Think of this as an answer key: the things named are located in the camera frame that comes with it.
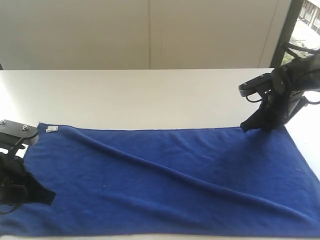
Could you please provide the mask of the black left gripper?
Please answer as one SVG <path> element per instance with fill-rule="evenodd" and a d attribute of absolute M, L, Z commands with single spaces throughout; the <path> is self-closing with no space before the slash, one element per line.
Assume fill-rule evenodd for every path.
<path fill-rule="evenodd" d="M 28 172 L 24 160 L 16 152 L 8 150 L 0 154 L 0 205 L 11 207 L 1 209 L 1 215 L 8 215 L 25 204 L 51 206 L 56 193 L 45 188 Z"/>

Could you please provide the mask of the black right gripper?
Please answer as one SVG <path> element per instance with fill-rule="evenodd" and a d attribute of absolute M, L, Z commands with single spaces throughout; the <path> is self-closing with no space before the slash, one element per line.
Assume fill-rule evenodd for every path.
<path fill-rule="evenodd" d="M 261 106 L 240 124 L 240 128 L 244 133 L 255 129 L 270 132 L 287 124 L 306 105 L 307 99 L 303 91 L 281 95 L 272 92 L 262 101 Z"/>

